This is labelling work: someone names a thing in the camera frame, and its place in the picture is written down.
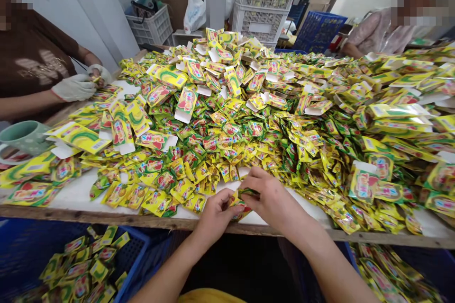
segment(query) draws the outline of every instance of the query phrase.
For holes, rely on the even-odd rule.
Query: person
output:
[[[0,121],[44,122],[96,91],[89,74],[112,76],[101,60],[27,4],[0,0]],[[77,74],[71,58],[88,65]]]
[[[416,25],[431,22],[436,25],[437,16],[427,15],[437,14],[450,4],[449,0],[399,0],[399,6],[375,11],[365,18],[352,30],[341,52],[355,59],[370,52],[401,54],[411,41]]]
[[[415,26],[393,25],[392,8],[381,9],[352,30],[341,52],[355,59],[370,52],[401,54],[415,29]]]
[[[324,228],[303,210],[278,179],[262,168],[253,167],[239,188],[259,193],[259,196],[243,194],[241,198],[306,256],[327,302],[379,302]],[[243,302],[215,289],[196,289],[179,297],[192,267],[223,235],[229,221],[243,211],[239,206],[225,207],[232,195],[233,191],[225,188],[207,199],[196,229],[130,303]]]

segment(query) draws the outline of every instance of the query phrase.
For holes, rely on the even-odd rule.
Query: ceramic mug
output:
[[[37,121],[23,121],[0,132],[0,151],[8,146],[19,149],[22,152],[32,156],[41,155],[52,145],[51,141],[46,141],[46,135],[43,135],[51,128]],[[8,165],[21,164],[25,161],[8,161],[0,157],[0,163]]]

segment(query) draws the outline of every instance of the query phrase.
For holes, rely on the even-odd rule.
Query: human hand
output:
[[[89,99],[96,92],[96,88],[89,76],[77,74],[64,78],[55,84],[51,91],[64,102],[74,102]]]
[[[228,207],[229,199],[234,192],[225,188],[207,199],[194,237],[208,250],[223,235],[229,221],[243,212],[242,206]]]
[[[91,74],[94,76],[101,76],[101,78],[103,78],[104,81],[102,86],[104,86],[104,84],[110,84],[114,81],[114,77],[112,77],[110,72],[104,66],[101,66],[99,64],[93,64],[89,66],[89,68],[87,69],[87,73],[89,74],[89,76]]]
[[[274,176],[260,167],[253,167],[239,189],[250,188],[259,196],[241,194],[240,198],[266,223],[288,237],[299,228],[299,224],[311,219]]]

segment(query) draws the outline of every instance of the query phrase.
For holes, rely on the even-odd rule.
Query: yellow shirt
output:
[[[246,303],[225,292],[201,288],[187,292],[179,297],[178,303]]]

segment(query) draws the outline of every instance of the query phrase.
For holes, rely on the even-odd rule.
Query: white work glove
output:
[[[87,73],[89,74],[89,76],[90,75],[101,76],[101,78],[103,78],[104,80],[105,85],[110,84],[115,80],[110,74],[110,72],[104,66],[101,66],[99,64],[93,64],[92,66],[90,66],[87,70]]]
[[[74,75],[55,84],[51,91],[65,102],[83,101],[96,92],[95,83],[88,75]]]

